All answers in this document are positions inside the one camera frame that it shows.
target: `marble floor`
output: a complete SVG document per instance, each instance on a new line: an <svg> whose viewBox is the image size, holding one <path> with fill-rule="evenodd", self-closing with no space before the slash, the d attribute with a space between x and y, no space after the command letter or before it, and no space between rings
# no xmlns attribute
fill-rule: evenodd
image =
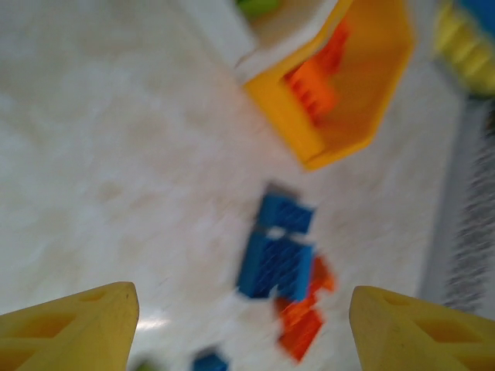
<svg viewBox="0 0 495 371"><path fill-rule="evenodd" d="M364 151L304 173L166 0L0 4L0 312L133 281L130 365L170 371L219 346L231 369L295 368L271 303L234 292L273 182L317 206L311 239L340 282L301 370L358 370L353 288L415 294L462 109L431 63L434 5Z"/></svg>

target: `yellow plastic bin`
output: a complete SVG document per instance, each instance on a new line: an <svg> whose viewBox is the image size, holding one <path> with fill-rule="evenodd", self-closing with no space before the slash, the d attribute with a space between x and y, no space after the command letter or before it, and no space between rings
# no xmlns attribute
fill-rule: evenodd
<svg viewBox="0 0 495 371"><path fill-rule="evenodd" d="M321 50L345 16L350 38L329 83L338 102L314 125L285 75ZM414 48L404 0L340 0L310 43L244 87L308 170L370 144Z"/></svg>

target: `blue lego brick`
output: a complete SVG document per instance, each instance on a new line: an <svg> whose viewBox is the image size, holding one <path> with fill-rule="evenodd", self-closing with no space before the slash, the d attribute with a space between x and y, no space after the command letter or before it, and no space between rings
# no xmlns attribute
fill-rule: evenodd
<svg viewBox="0 0 495 371"><path fill-rule="evenodd" d="M458 0L480 27L495 38L495 1L494 0Z"/></svg>
<svg viewBox="0 0 495 371"><path fill-rule="evenodd" d="M228 371L229 365L216 353L211 353L194 360L193 371Z"/></svg>
<svg viewBox="0 0 495 371"><path fill-rule="evenodd" d="M286 196L265 195L258 214L258 225L279 226L289 232L308 233L314 209L298 205Z"/></svg>
<svg viewBox="0 0 495 371"><path fill-rule="evenodd" d="M278 296L300 302L311 284L313 246L284 238L279 241Z"/></svg>
<svg viewBox="0 0 495 371"><path fill-rule="evenodd" d="M277 284L278 241L253 232L237 280L239 291L249 298L268 298Z"/></svg>

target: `blue toy block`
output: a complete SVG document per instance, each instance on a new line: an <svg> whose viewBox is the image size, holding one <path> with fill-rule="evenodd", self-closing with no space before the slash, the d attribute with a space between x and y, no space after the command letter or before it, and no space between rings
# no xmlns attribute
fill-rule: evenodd
<svg viewBox="0 0 495 371"><path fill-rule="evenodd" d="M211 353L194 360L193 371L228 371L229 365L216 353Z"/></svg>
<svg viewBox="0 0 495 371"><path fill-rule="evenodd" d="M237 280L239 291L249 298L268 298L277 284L278 241L253 232Z"/></svg>
<svg viewBox="0 0 495 371"><path fill-rule="evenodd" d="M279 241L278 296L300 302L311 283L313 246L283 238Z"/></svg>
<svg viewBox="0 0 495 371"><path fill-rule="evenodd" d="M258 225L279 226L288 232L308 233L314 209L298 205L286 196L265 195L258 214Z"/></svg>
<svg viewBox="0 0 495 371"><path fill-rule="evenodd" d="M458 0L480 27L495 38L495 2L493 0Z"/></svg>

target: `yellow toy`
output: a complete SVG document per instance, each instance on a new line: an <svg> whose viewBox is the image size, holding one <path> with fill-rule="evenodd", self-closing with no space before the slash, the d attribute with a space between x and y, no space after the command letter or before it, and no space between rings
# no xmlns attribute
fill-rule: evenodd
<svg viewBox="0 0 495 371"><path fill-rule="evenodd" d="M435 50L473 94L495 96L494 45L465 11L442 3Z"/></svg>
<svg viewBox="0 0 495 371"><path fill-rule="evenodd" d="M340 70L327 81L336 91L337 104L324 124L314 125L285 76L325 46L344 16L350 36ZM270 21L267 17L259 22ZM413 46L403 0L339 0L312 41L244 88L303 166L314 170L371 143Z"/></svg>
<svg viewBox="0 0 495 371"><path fill-rule="evenodd" d="M495 322L485 318L358 287L350 325L363 371L495 369Z"/></svg>
<svg viewBox="0 0 495 371"><path fill-rule="evenodd" d="M0 316L1 371L125 371L138 323L132 283Z"/></svg>

